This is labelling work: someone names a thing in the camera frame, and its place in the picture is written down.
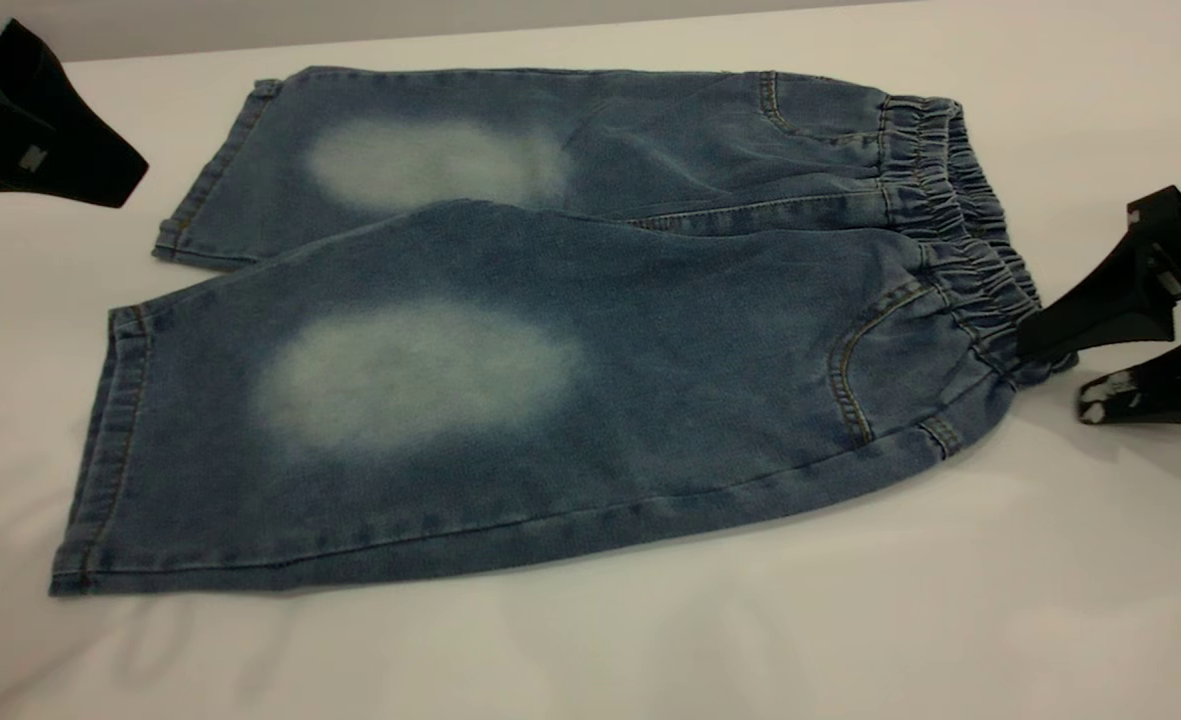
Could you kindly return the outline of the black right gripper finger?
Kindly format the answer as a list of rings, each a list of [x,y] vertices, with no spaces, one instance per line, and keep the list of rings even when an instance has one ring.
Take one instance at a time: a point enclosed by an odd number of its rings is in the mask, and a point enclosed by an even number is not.
[[[1175,340],[1176,301],[1153,258],[1151,246],[1121,240],[1087,279],[1023,320],[1018,356],[1051,364],[1088,348]]]
[[[1181,345],[1085,384],[1078,393],[1078,419],[1087,425],[1181,425]]]

